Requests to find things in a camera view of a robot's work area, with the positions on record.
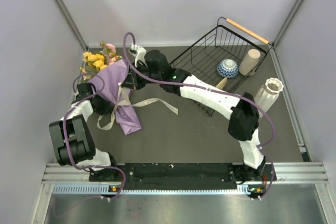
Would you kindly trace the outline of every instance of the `wire basket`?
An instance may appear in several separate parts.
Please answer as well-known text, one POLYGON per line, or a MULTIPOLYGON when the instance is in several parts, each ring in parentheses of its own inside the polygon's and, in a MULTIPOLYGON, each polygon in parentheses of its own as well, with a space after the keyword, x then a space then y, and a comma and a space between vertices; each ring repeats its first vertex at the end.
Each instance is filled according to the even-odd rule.
MULTIPOLYGON (((234 92, 246 79, 251 76, 260 67, 264 61, 268 51, 263 50, 261 47, 255 45, 250 40, 244 38, 231 29, 220 25, 219 22, 225 20, 221 17, 217 21, 217 26, 209 31, 206 35, 200 38, 198 41, 188 47, 183 53, 177 56, 172 62, 171 66, 174 68, 182 68, 200 80, 208 83, 212 86, 216 86, 223 77, 217 72, 217 66, 223 59, 232 59, 237 62, 238 65, 242 62, 246 53, 250 49, 257 49, 260 51, 260 59, 257 65, 246 75, 242 75, 240 72, 232 79, 228 79, 224 90, 227 92, 234 92)), ((236 24, 239 29, 247 32, 248 34, 258 37, 254 33, 248 31, 246 28, 236 24)), ((212 116, 214 110, 199 103, 200 106, 209 116, 212 116)))

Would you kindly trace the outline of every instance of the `metal frame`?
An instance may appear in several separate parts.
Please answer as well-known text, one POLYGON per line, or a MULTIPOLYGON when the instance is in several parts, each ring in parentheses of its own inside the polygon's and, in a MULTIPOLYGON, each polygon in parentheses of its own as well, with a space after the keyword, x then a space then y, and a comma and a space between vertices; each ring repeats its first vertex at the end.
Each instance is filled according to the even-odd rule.
MULTIPOLYGON (((315 184, 321 201, 323 212, 328 223, 336 223, 336 212, 333 204, 333 194, 330 188, 327 174, 323 163, 274 163, 277 174, 277 181, 274 184, 315 184)), ((261 182, 250 182, 248 184, 259 184, 261 182)), ((34 216, 31 223, 43 224, 46 218, 47 209, 51 200, 54 187, 60 185, 71 185, 75 187, 92 187, 93 185, 111 185, 119 186, 120 182, 101 183, 90 182, 89 173, 83 170, 76 170, 72 166, 60 166, 59 164, 47 164, 41 188, 36 202, 34 216)), ((243 188, 237 190, 220 190, 220 191, 169 191, 167 194, 221 194, 232 195, 242 194, 243 188)), ((65 194, 74 194, 74 192, 65 191, 65 194)), ((126 191, 124 194, 165 194, 162 191, 126 191)))
POLYGON ((296 0, 292 10, 289 12, 284 24, 282 25, 277 37, 275 38, 275 41, 273 43, 273 45, 276 47, 277 45, 280 44, 284 34, 286 33, 290 23, 292 22, 292 20, 294 19, 296 13, 298 12, 300 6, 302 5, 304 0, 296 0))
MULTIPOLYGON (((291 24, 293 18, 295 17, 297 11, 302 5, 304 0, 296 0, 292 10, 290 11, 288 17, 286 18, 284 24, 282 25, 275 41, 274 46, 276 47, 282 40, 286 30, 291 24)), ((62 15, 64 16, 67 24, 69 25, 72 33, 78 40, 78 43, 83 48, 87 50, 88 46, 85 43, 82 35, 80 34, 74 20, 72 19, 69 11, 67 10, 64 2, 62 0, 55 0, 56 5, 59 7, 62 15)), ((278 77, 285 83, 287 82, 284 78, 284 74, 281 70, 281 64, 279 62, 279 57, 277 55, 276 49, 271 50, 271 56, 278 74, 278 77)), ((290 114, 290 118, 293 123, 293 128, 298 140, 298 144, 301 152, 306 151, 306 143, 304 142, 303 131, 299 124, 299 118, 295 111, 295 106, 293 100, 291 99, 290 92, 288 89, 283 91, 285 96, 285 101, 290 114)), ((278 180, 275 184, 315 184, 319 199, 321 201, 321 206, 324 211, 328 223, 336 223, 336 212, 335 212, 335 201, 334 195, 331 190, 327 174, 325 173, 322 163, 275 163, 275 170, 277 173, 278 180)), ((41 183, 38 199, 35 205, 34 214, 31 223, 43 224, 45 222, 47 209, 50 203, 51 195, 55 185, 59 184, 77 184, 77 185, 102 185, 104 183, 99 182, 89 182, 89 174, 76 170, 71 166, 59 166, 58 164, 48 164, 43 176, 43 181, 41 183)))
POLYGON ((65 6, 63 0, 55 0, 56 5, 58 6, 60 12, 62 13, 65 21, 69 25, 69 28, 71 29, 74 37, 78 40, 79 45, 83 48, 83 50, 87 50, 88 46, 85 43, 82 35, 80 34, 74 20, 72 19, 67 7, 65 6))

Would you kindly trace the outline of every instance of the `ribbed white vase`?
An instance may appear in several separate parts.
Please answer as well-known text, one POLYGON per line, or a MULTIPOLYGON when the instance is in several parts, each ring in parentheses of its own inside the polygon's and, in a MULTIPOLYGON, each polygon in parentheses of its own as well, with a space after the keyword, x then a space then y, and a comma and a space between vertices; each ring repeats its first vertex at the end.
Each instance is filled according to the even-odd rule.
MULTIPOLYGON (((279 79, 270 78, 266 80, 266 83, 258 90, 254 97, 254 101, 265 112, 267 112, 273 103, 278 99, 283 88, 284 85, 279 79)), ((259 117, 261 118, 262 116, 263 114, 259 111, 259 117)))

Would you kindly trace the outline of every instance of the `cable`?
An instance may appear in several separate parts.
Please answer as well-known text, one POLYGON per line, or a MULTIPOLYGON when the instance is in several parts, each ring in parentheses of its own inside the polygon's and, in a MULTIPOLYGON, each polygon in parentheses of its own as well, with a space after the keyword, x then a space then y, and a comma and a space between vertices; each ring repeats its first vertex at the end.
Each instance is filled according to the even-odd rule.
MULTIPOLYGON (((96 75, 94 73, 84 73, 84 74, 81 74, 79 75, 73 82, 72 84, 72 88, 74 90, 74 92, 76 92, 76 88, 75 88, 75 85, 76 85, 76 82, 77 80, 79 80, 79 78, 81 78, 82 76, 86 76, 86 75, 95 75, 96 77, 98 77, 101 81, 102 81, 102 88, 100 90, 98 90, 96 93, 94 94, 91 94, 89 95, 88 97, 85 97, 83 98, 82 100, 80 100, 78 103, 76 103, 76 105, 79 105, 81 103, 83 103, 84 101, 86 100, 89 100, 91 98, 93 98, 96 94, 99 94, 101 93, 101 91, 104 89, 105 87, 105 82, 104 80, 99 76, 99 75, 96 75)), ((70 162, 72 164, 72 166, 78 170, 86 170, 87 168, 88 169, 91 169, 93 167, 95 168, 103 168, 103 169, 114 169, 114 170, 117 170, 119 171, 121 174, 122 174, 122 181, 121 181, 121 186, 120 186, 120 189, 118 190, 118 192, 112 197, 110 198, 110 200, 114 200, 116 199, 121 191, 123 190, 124 186, 125 186, 125 181, 126 181, 126 175, 124 173, 124 171, 118 167, 114 167, 114 166, 101 166, 101 165, 88 165, 88 166, 83 166, 83 167, 79 167, 76 165, 75 163, 75 160, 73 159, 73 156, 72 156, 72 153, 71 153, 71 150, 70 150, 70 144, 69 144, 69 138, 68 138, 68 132, 67 132, 67 127, 66 127, 66 122, 67 122, 67 117, 68 115, 76 108, 76 106, 72 107, 64 116, 63 118, 63 122, 62 122, 62 126, 63 126, 63 133, 64 133, 64 141, 65 141, 65 145, 66 145, 66 148, 67 148, 67 152, 68 152, 68 155, 69 155, 69 159, 70 159, 70 162)), ((53 206, 53 212, 54 212, 54 215, 56 218, 62 218, 64 217, 67 213, 69 213, 70 211, 72 211, 75 207, 77 207, 79 204, 81 204, 82 202, 88 200, 88 199, 91 199, 91 198, 100 198, 101 196, 98 196, 98 195, 94 195, 94 196, 89 196, 85 199, 83 199, 82 201, 76 203, 75 205, 73 205, 70 209, 68 209, 65 213, 57 216, 56 215, 56 212, 55 212, 55 206, 53 206)))
POLYGON ((246 180, 243 180, 242 182, 239 182, 239 183, 238 183, 238 182, 236 181, 236 179, 234 178, 233 173, 230 174, 230 178, 231 178, 232 182, 235 183, 236 185, 242 185, 243 183, 246 182, 246 180))
POLYGON ((267 186, 267 178, 266 178, 266 175, 264 174, 263 175, 263 179, 264 179, 264 182, 263 182, 263 188, 265 189, 266 188, 266 186, 267 186))
MULTIPOLYGON (((169 81, 159 81, 159 80, 155 80, 155 79, 152 79, 152 78, 149 78, 147 76, 145 76, 144 74, 142 74, 138 69, 136 69, 136 67, 132 64, 132 62, 130 61, 129 57, 128 57, 128 52, 127 52, 127 49, 126 49, 126 39, 128 36, 131 36, 132 39, 133 39, 133 44, 136 45, 135 43, 135 36, 133 33, 131 32, 127 32, 125 35, 124 35, 124 39, 123 39, 123 53, 124 53, 124 57, 127 61, 127 63, 129 64, 130 68, 138 75, 140 76, 141 78, 147 80, 147 81, 150 81, 150 82, 153 82, 153 83, 157 83, 157 84, 163 84, 163 85, 174 85, 174 86, 185 86, 185 87, 192 87, 192 88, 198 88, 198 89, 203 89, 203 90, 207 90, 207 88, 205 87, 202 87, 202 86, 198 86, 198 85, 195 85, 195 84, 186 84, 186 83, 178 83, 178 82, 169 82, 169 81)), ((221 91, 221 90, 214 90, 214 89, 210 89, 209 92, 214 92, 214 93, 218 93, 218 94, 224 94, 224 95, 229 95, 229 96, 232 96, 232 97, 237 97, 241 100, 244 100, 246 102, 248 102, 249 104, 253 105, 254 107, 257 108, 258 111, 260 111, 264 117, 267 119, 267 121, 269 122, 270 126, 271 126, 271 129, 272 129, 272 137, 270 138, 270 140, 268 140, 266 143, 264 144, 259 144, 257 147, 259 148, 260 152, 261 152, 261 148, 265 145, 268 145, 270 144, 272 141, 274 141, 275 139, 275 135, 276 135, 276 129, 275 129, 275 126, 273 124, 273 121, 271 120, 271 118, 266 114, 266 112, 259 106, 257 105, 255 102, 251 101, 250 99, 246 98, 246 97, 242 97, 240 96, 239 94, 232 94, 232 93, 228 93, 228 92, 225 92, 225 91, 221 91)), ((260 197, 260 199, 263 199, 264 196, 268 193, 268 191, 270 190, 271 186, 272 186, 272 182, 273 182, 273 179, 274 179, 274 174, 275 174, 275 169, 274 169, 274 165, 273 165, 273 162, 268 159, 269 162, 271 163, 271 166, 272 166, 272 177, 271 177, 271 180, 269 182, 269 186, 267 187, 265 193, 260 197)))

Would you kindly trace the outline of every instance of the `wooden stick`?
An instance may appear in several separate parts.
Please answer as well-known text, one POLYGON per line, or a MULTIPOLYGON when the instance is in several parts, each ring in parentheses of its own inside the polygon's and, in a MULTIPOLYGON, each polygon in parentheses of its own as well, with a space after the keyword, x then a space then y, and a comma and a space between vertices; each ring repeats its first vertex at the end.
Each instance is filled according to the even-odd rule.
POLYGON ((219 82, 219 84, 217 84, 216 88, 223 89, 225 87, 226 82, 227 82, 227 77, 225 77, 223 80, 221 80, 219 82))
POLYGON ((260 37, 259 35, 255 34, 254 32, 248 30, 248 29, 245 28, 244 26, 241 26, 240 24, 234 22, 233 20, 231 20, 231 19, 229 19, 229 18, 226 19, 226 22, 228 22, 228 23, 230 23, 231 25, 237 27, 238 29, 240 29, 240 30, 246 32, 247 34, 251 35, 252 37, 256 38, 257 40, 259 40, 259 41, 261 41, 261 42, 263 42, 263 43, 265 43, 265 44, 268 44, 268 43, 269 43, 268 40, 266 40, 266 39, 260 37))

